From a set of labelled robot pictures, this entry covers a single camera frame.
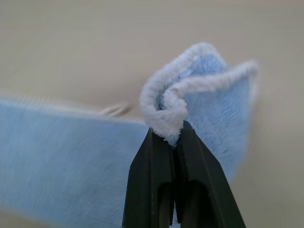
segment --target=clip jaw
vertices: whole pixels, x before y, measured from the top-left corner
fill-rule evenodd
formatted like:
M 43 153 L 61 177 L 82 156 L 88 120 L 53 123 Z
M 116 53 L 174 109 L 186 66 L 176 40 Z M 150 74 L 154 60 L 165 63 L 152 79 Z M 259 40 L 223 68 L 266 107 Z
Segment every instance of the clip jaw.
M 220 163 L 184 122 L 173 149 L 152 130 L 129 171 L 123 228 L 245 228 Z
M 172 224 L 172 151 L 149 129 L 130 166 L 123 228 L 167 228 Z

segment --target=beige wall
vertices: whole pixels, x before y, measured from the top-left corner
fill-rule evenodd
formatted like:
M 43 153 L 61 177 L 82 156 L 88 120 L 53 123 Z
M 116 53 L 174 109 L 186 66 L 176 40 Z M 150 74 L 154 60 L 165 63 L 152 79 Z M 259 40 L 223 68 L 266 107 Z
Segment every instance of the beige wall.
M 232 189 L 248 228 L 304 227 L 304 7 L 243 2 L 2 0 L 0 89 L 100 108 L 127 101 L 141 117 L 145 80 L 190 45 L 210 42 L 232 65 L 254 57 L 260 96 Z

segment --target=microfiber towel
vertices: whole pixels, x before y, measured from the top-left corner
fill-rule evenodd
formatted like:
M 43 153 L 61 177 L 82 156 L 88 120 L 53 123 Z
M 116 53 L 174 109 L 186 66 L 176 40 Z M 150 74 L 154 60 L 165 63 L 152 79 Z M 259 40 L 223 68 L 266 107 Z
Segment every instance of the microfiber towel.
M 120 228 L 129 167 L 149 127 L 174 147 L 183 120 L 232 180 L 247 149 L 256 67 L 228 68 L 212 45 L 192 46 L 143 87 L 146 123 L 1 99 L 0 209 L 66 228 Z

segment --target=fuzzy texture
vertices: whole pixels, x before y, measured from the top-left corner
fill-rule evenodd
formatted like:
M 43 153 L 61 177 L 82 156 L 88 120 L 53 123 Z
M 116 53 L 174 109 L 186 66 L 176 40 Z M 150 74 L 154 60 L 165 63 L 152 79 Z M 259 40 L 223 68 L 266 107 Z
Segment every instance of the fuzzy texture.
M 155 113 L 175 108 L 174 99 L 183 97 L 186 116 L 171 113 L 171 117 L 176 122 L 185 118 L 193 126 L 228 180 L 247 149 L 255 73 L 239 69 L 229 70 L 213 46 L 198 44 L 157 72 L 140 101 L 147 123 L 155 130 L 161 120 Z M 226 75 L 237 79 L 204 92 L 188 87 L 199 80 L 205 88 L 207 80 L 201 79 Z M 191 83 L 179 84 L 190 78 Z M 166 91 L 175 92 L 172 88 L 180 86 L 184 86 L 178 90 L 181 94 L 165 98 Z M 121 227 L 129 167 L 147 125 L 50 112 L 2 99 L 0 126 L 1 209 L 67 228 Z M 165 133 L 174 145 L 179 129 L 168 122 L 157 133 Z

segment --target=light blue towel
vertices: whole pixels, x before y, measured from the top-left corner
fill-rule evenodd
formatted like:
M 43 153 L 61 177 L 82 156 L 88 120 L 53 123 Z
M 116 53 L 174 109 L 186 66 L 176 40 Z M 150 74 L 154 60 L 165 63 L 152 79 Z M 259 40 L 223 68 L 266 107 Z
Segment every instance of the light blue towel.
M 184 68 L 176 65 L 183 62 Z M 158 109 L 165 108 L 162 93 L 185 78 L 242 74 L 213 92 L 185 95 L 186 120 L 231 180 L 247 149 L 255 66 L 228 69 L 202 43 L 164 69 L 158 78 L 176 75 L 160 91 Z M 0 126 L 1 209 L 67 228 L 121 227 L 129 166 L 147 125 L 54 114 L 2 99 Z M 178 135 L 166 138 L 174 145 Z

